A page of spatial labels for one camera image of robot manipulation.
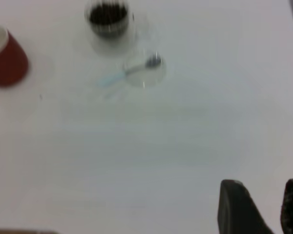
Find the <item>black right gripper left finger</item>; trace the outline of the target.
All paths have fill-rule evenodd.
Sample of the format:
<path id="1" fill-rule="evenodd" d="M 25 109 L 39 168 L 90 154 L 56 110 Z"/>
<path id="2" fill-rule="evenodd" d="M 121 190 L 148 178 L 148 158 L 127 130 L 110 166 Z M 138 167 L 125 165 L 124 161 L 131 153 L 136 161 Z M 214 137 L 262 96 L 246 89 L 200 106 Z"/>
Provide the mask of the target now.
<path id="1" fill-rule="evenodd" d="M 271 234 L 247 188 L 237 180 L 220 184 L 218 205 L 220 234 Z"/>

